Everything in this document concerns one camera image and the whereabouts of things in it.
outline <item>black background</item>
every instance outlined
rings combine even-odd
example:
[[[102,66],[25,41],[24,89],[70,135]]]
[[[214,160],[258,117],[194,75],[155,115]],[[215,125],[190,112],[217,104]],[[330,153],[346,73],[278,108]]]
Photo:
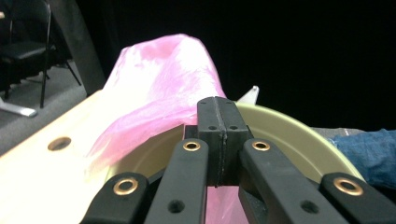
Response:
[[[199,38],[229,99],[324,128],[396,128],[396,2],[79,0],[106,77],[120,50]]]

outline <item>screw hole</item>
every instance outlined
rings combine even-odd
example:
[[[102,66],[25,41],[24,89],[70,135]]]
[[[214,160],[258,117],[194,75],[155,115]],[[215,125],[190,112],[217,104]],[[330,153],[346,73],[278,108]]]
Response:
[[[268,149],[270,149],[270,145],[264,142],[253,142],[252,146],[256,149],[256,150],[260,150],[260,151],[266,151]]]
[[[57,138],[57,139],[53,140],[51,143],[49,143],[48,150],[57,151],[57,150],[64,149],[64,148],[68,147],[71,142],[72,142],[72,139],[70,139],[69,137]]]
[[[336,188],[341,190],[342,192],[352,195],[352,196],[360,196],[363,194],[363,189],[357,183],[352,180],[338,177],[333,181]]]
[[[201,147],[197,142],[188,142],[183,145],[183,148],[188,151],[196,151]]]
[[[317,214],[319,213],[319,208],[316,204],[310,202],[310,201],[303,201],[301,203],[301,207],[303,210],[309,214]]]
[[[180,200],[173,200],[168,204],[168,210],[171,213],[180,213],[184,210],[184,203]]]
[[[123,196],[133,193],[138,186],[138,182],[133,177],[123,178],[117,181],[113,187],[115,194]]]

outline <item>chair leg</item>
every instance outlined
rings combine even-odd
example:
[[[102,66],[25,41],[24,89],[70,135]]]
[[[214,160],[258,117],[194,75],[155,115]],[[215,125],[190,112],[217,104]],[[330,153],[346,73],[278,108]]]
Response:
[[[76,74],[74,73],[74,71],[73,71],[73,69],[72,69],[72,67],[70,66],[70,64],[69,64],[68,61],[66,61],[66,66],[69,68],[70,72],[72,72],[73,77],[76,79],[76,82],[78,83],[78,85],[81,86],[81,83],[79,82],[79,80],[78,80]]]
[[[41,82],[40,108],[44,107],[44,96],[46,94],[46,81],[47,81],[47,69],[44,69],[44,71],[43,71],[43,80]]]
[[[9,89],[11,86],[11,64],[8,65],[8,71],[7,71],[7,83],[6,83],[6,94],[4,95],[5,99],[9,98]]]

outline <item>black chair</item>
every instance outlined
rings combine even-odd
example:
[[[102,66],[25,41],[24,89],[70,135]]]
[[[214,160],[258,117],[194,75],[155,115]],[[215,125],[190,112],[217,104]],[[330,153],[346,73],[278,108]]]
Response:
[[[64,60],[59,62],[59,57],[56,57],[58,50],[51,38],[51,23],[50,5],[45,0],[13,1],[10,10],[9,44],[0,48],[1,61],[8,65],[6,99],[9,97],[11,83],[42,71],[40,108],[44,107],[46,80],[49,78],[47,70],[56,63],[66,64],[78,85],[81,85],[67,58],[62,57]],[[28,38],[15,36],[20,35],[18,31],[14,31],[17,25],[25,28]],[[22,67],[28,68],[28,74],[14,75],[13,71],[16,68],[21,70]]]

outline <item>blue jeans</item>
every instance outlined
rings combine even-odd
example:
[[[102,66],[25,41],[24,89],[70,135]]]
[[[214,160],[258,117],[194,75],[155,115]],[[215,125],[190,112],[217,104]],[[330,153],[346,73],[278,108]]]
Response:
[[[396,189],[396,130],[329,139],[355,165],[369,185]]]

